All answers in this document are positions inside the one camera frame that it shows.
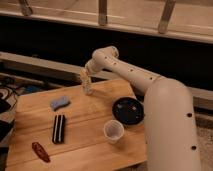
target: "paper cup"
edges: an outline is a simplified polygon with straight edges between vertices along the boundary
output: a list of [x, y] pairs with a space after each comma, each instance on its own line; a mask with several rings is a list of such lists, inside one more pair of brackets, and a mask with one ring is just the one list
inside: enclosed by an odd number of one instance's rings
[[124, 127], [117, 120], [110, 120], [104, 124], [104, 135], [110, 144], [115, 144], [124, 135]]

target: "black plate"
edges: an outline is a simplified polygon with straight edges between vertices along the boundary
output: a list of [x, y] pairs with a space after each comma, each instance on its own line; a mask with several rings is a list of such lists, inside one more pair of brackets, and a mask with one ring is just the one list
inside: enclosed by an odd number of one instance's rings
[[118, 121], [126, 125], [138, 124], [144, 118], [143, 106], [131, 97], [118, 99], [113, 104], [112, 112]]

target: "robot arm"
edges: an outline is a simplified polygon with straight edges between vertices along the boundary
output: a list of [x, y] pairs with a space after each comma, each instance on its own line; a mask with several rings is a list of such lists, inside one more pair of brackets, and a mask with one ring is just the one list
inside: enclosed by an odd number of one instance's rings
[[144, 93], [149, 171], [201, 171], [193, 99], [181, 82], [118, 60], [115, 47], [97, 49], [89, 75], [111, 70]]

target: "clear plastic cup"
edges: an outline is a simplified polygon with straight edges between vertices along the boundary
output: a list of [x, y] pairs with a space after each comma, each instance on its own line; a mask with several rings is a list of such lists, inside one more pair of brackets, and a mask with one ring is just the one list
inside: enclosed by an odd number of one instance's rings
[[110, 144], [115, 144], [124, 135], [124, 127], [117, 120], [110, 120], [104, 124], [104, 135]]

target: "wooden table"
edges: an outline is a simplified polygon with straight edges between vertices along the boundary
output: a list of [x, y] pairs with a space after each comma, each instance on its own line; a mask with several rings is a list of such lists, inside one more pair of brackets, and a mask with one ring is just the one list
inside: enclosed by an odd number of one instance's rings
[[[110, 80], [93, 83], [91, 96], [81, 86], [23, 95], [16, 110], [15, 129], [7, 159], [7, 171], [115, 170], [146, 160], [143, 122], [125, 128], [125, 135], [115, 145], [106, 142], [103, 125], [112, 119], [113, 102], [124, 96], [134, 97], [128, 82]], [[50, 101], [63, 95], [71, 104], [53, 112]], [[65, 142], [51, 141], [55, 114], [65, 114]], [[39, 142], [51, 162], [40, 160], [31, 148]]]

